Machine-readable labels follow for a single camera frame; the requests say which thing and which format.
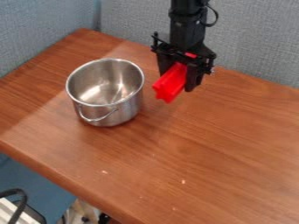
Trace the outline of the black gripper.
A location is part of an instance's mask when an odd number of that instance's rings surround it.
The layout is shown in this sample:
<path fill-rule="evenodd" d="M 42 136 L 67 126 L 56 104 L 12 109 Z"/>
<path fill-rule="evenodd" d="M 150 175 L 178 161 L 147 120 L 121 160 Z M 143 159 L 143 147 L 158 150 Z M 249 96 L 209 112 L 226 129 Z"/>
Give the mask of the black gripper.
<path fill-rule="evenodd" d="M 218 13 L 210 8 L 171 8 L 170 40 L 163 40 L 158 32 L 153 35 L 151 51 L 157 54 L 161 75 L 174 62 L 187 65 L 186 92 L 202 84 L 206 69 L 213 67 L 217 59 L 217 53 L 205 44 L 206 29 L 218 23 L 218 20 L 209 22 L 209 10 Z"/>

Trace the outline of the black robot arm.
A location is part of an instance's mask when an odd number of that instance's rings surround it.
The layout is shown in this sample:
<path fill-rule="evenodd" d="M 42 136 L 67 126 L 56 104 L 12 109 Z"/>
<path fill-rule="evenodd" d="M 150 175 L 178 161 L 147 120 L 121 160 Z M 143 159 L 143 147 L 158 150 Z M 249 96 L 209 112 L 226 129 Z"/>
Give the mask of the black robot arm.
<path fill-rule="evenodd" d="M 213 73 L 217 53 L 206 46 L 206 29 L 219 20 L 219 13 L 211 7 L 211 0 L 171 0 L 170 41 L 153 35 L 151 51 L 157 55 L 161 76 L 175 62 L 187 66 L 183 89 L 191 92 L 201 84 L 203 76 Z"/>

